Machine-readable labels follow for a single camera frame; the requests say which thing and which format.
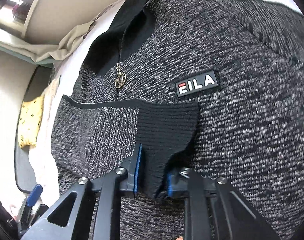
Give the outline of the grey black knit sweater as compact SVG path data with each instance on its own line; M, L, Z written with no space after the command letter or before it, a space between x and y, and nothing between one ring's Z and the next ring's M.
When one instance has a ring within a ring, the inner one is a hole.
M122 201L122 239L172 239L157 204L169 156L226 177L281 239L304 229L304 16L262 0L125 0L55 117L59 192L115 169L140 142L155 174Z

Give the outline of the white quilted bed cover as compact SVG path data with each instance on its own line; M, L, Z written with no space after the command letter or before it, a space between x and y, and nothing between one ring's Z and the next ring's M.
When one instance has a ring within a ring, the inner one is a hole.
M301 12L294 0L263 0L281 3L296 12ZM93 41L107 31L113 18L125 0L118 0L96 17L96 23L80 44L68 58L64 59L55 71L56 87L49 89L44 97L42 122L38 132L36 146L29 150L29 162L34 170L36 182L43 187L41 202L51 206L59 198L58 169L51 154L51 134L54 119L61 97L71 95L75 81L79 75L81 64L87 55Z

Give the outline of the dark object on windowsill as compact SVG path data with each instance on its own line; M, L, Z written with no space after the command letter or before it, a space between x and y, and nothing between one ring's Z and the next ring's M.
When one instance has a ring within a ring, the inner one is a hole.
M33 1L34 0L19 0L19 3L16 3L12 9L12 15L16 22L25 23Z

